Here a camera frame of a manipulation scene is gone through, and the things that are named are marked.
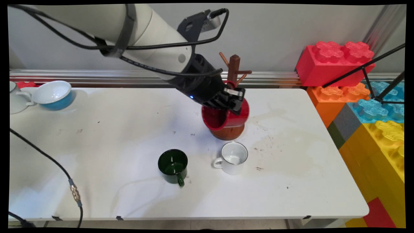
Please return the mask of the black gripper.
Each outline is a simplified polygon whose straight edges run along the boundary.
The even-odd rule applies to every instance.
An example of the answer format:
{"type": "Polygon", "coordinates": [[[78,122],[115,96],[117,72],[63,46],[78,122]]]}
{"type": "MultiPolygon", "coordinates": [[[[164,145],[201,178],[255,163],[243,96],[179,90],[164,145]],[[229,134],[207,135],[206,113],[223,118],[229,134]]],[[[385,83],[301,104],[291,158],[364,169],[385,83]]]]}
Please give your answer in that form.
{"type": "Polygon", "coordinates": [[[240,115],[244,101],[244,88],[226,88],[221,75],[201,76],[203,73],[213,72],[216,69],[200,54],[192,54],[185,73],[195,74],[195,77],[176,78],[176,89],[194,102],[203,106],[212,106],[219,110],[229,110],[240,115]]]}

